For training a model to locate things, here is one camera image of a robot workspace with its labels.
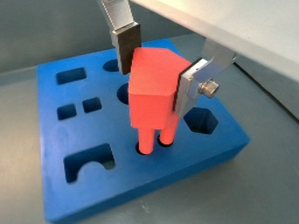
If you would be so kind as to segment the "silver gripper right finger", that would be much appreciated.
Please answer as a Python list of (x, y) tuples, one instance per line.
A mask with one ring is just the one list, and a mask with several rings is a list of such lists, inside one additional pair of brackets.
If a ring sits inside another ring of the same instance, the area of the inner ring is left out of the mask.
[(213, 98), (219, 90), (219, 84), (213, 78), (235, 62), (239, 54), (211, 39), (206, 39), (203, 58), (197, 59), (181, 72), (174, 111), (183, 117), (202, 95)]

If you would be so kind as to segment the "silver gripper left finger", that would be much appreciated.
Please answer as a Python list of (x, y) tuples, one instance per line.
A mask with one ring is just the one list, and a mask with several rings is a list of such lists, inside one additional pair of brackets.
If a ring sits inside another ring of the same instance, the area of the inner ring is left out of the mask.
[(98, 0), (98, 5), (110, 27), (119, 72), (128, 74), (134, 51), (142, 46), (140, 24), (134, 19), (128, 0)]

